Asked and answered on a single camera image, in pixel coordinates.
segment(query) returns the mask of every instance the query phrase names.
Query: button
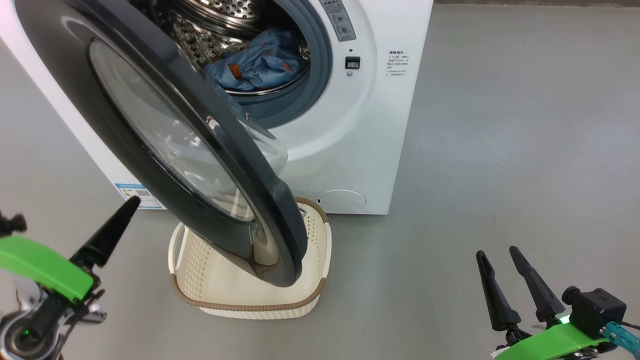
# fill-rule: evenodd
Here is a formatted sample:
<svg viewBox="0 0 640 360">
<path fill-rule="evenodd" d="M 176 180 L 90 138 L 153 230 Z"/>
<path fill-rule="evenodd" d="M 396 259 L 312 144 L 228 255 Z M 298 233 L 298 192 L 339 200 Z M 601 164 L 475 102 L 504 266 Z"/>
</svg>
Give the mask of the button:
<svg viewBox="0 0 640 360">
<path fill-rule="evenodd" d="M 348 34 L 348 33 L 350 33 L 349 28 L 347 28 L 346 26 L 338 25 L 338 26 L 335 27 L 335 29 L 338 31 L 338 34 Z"/>
<path fill-rule="evenodd" d="M 359 69 L 360 57 L 359 56 L 347 56 L 344 61 L 345 69 Z"/>
</svg>

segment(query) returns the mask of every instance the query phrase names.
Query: energy label sticker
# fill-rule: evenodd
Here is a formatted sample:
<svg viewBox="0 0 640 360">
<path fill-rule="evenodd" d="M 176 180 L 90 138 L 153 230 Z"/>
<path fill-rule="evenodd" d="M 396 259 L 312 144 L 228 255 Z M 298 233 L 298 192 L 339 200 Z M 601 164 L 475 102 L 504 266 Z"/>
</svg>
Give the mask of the energy label sticker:
<svg viewBox="0 0 640 360">
<path fill-rule="evenodd" d="M 140 198 L 138 209 L 164 209 L 165 207 L 151 193 L 140 184 L 116 184 L 125 199 L 137 195 Z"/>
</svg>

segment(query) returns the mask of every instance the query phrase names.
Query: blue clothing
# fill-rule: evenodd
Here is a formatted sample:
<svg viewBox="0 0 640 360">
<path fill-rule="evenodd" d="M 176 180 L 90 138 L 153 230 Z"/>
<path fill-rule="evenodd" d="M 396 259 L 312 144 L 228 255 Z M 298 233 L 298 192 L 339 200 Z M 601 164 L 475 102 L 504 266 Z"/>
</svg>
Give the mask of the blue clothing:
<svg viewBox="0 0 640 360">
<path fill-rule="evenodd" d="M 268 28 L 246 49 L 226 52 L 204 67 L 211 79 L 226 89 L 251 91 L 282 85 L 305 67 L 298 53 L 301 38 L 293 31 Z"/>
</svg>

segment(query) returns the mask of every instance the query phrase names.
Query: laundry basket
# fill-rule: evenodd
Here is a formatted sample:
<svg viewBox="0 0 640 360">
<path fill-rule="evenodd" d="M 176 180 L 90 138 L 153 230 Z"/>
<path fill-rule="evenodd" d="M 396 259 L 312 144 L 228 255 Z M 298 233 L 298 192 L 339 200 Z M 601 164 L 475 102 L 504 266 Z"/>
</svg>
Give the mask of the laundry basket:
<svg viewBox="0 0 640 360">
<path fill-rule="evenodd" d="M 169 244 L 173 289 L 185 303 L 229 318 L 298 318 L 313 309 L 329 272 L 331 227 L 314 202 L 296 198 L 307 228 L 307 253 L 295 284 L 279 288 L 240 269 L 183 224 Z"/>
</svg>

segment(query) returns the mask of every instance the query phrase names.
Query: open door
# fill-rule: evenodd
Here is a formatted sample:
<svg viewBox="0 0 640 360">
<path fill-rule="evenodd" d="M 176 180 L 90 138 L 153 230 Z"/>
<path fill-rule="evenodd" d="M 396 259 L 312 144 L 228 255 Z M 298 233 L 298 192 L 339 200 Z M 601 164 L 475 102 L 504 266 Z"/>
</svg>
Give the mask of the open door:
<svg viewBox="0 0 640 360">
<path fill-rule="evenodd" d="M 120 161 L 185 225 L 277 286 L 307 234 L 286 150 L 124 0 L 15 0 L 33 47 Z"/>
</svg>

